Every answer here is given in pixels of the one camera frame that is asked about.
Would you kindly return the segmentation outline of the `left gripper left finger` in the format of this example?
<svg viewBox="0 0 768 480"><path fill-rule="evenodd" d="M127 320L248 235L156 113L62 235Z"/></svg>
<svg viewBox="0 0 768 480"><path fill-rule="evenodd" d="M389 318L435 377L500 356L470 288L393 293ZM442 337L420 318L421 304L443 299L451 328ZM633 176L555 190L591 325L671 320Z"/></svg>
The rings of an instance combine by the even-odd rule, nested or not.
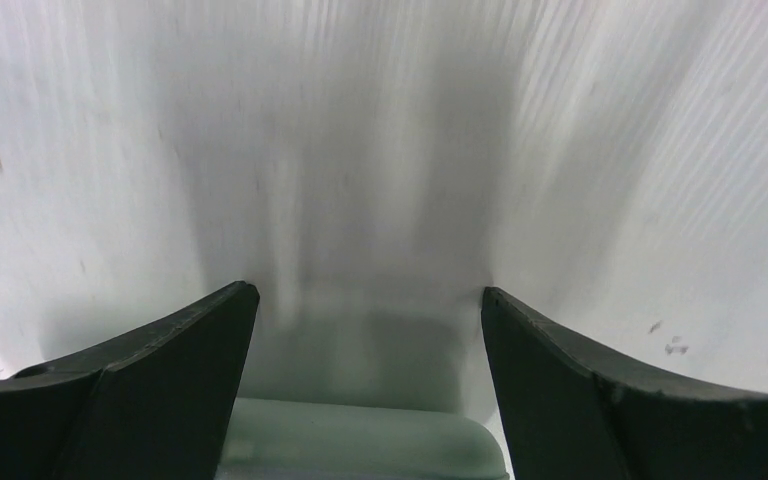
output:
<svg viewBox="0 0 768 480"><path fill-rule="evenodd" d="M211 479L260 295L233 282L0 380L0 479Z"/></svg>

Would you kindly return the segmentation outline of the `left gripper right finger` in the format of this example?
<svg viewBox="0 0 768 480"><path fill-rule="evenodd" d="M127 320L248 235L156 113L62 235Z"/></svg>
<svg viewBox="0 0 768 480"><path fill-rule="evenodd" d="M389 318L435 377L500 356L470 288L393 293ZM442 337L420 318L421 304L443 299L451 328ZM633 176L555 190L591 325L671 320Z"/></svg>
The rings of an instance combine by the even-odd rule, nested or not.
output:
<svg viewBox="0 0 768 480"><path fill-rule="evenodd" d="M505 291L481 325L519 479L768 479L768 394L679 375Z"/></svg>

